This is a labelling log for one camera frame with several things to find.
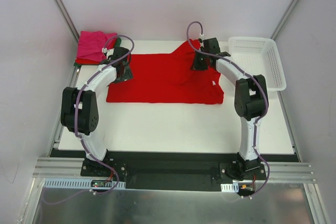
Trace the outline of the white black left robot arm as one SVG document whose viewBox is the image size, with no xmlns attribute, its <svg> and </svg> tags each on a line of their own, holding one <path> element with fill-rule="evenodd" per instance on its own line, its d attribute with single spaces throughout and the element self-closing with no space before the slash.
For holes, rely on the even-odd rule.
<svg viewBox="0 0 336 224">
<path fill-rule="evenodd" d="M 62 92 L 60 122 L 80 141 L 86 155 L 82 176 L 109 177 L 111 170 L 107 148 L 98 133 L 99 108 L 97 98 L 109 84 L 132 79 L 130 70 L 131 51 L 115 47 L 86 81 L 77 87 L 66 87 Z"/>
</svg>

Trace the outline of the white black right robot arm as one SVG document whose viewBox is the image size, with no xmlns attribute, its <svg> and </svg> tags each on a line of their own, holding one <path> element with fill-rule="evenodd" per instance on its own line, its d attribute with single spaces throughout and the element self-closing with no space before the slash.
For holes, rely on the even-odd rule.
<svg viewBox="0 0 336 224">
<path fill-rule="evenodd" d="M 234 108 L 241 119 L 241 142 L 237 161 L 226 168 L 226 176 L 242 181 L 260 168 L 259 132 L 261 119 L 268 112 L 266 79 L 253 76 L 242 69 L 227 52 L 221 52 L 218 40 L 198 39 L 200 49 L 195 49 L 193 70 L 213 68 L 224 75 L 235 87 Z"/>
</svg>

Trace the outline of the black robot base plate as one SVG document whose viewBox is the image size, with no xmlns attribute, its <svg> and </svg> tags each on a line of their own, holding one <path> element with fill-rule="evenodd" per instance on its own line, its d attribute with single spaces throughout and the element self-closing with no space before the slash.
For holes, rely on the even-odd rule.
<svg viewBox="0 0 336 224">
<path fill-rule="evenodd" d="M 220 191 L 222 184 L 264 182 L 260 159 L 246 164 L 236 154 L 108 151 L 103 163 L 85 158 L 80 175 L 124 182 L 127 189 Z"/>
</svg>

